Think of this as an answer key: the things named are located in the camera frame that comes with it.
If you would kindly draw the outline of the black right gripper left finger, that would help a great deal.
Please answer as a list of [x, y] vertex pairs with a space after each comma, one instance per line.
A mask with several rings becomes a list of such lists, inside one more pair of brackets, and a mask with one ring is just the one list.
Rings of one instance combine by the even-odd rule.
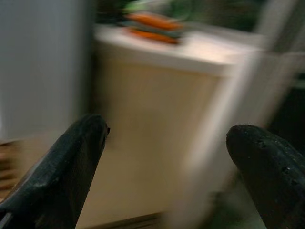
[[109, 131], [99, 114], [73, 123], [0, 202], [0, 229], [75, 229]]

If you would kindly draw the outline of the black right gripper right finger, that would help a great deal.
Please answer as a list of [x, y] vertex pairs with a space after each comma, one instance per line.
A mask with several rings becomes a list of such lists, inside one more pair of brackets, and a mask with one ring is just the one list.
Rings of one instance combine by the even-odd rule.
[[254, 125], [234, 125], [226, 148], [267, 229], [305, 229], [305, 157]]

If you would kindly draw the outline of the narrow white cabinet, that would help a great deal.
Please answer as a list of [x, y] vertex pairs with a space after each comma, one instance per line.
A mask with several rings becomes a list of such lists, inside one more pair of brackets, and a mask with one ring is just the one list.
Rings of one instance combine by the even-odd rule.
[[178, 45], [99, 25], [97, 111], [111, 131], [79, 228], [150, 214], [165, 229], [195, 229], [231, 182], [225, 147], [263, 50], [189, 31]]

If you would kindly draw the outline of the orange elongated item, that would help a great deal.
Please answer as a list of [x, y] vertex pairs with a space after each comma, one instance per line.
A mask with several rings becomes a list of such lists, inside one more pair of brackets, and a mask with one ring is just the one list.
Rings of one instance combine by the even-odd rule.
[[183, 28], [182, 23], [158, 14], [133, 13], [133, 14], [128, 14], [126, 18], [132, 21], [136, 21], [145, 25], [153, 26], [168, 31], [178, 30]]
[[175, 38], [171, 38], [168, 36], [160, 35], [157, 33], [152, 33], [152, 32], [146, 32], [146, 31], [140, 31], [131, 27], [127, 27], [126, 29], [129, 33], [144, 38], [144, 39], [149, 39], [153, 41], [158, 41], [158, 42], [164, 42], [164, 43], [170, 43], [170, 44], [178, 44], [179, 40]]

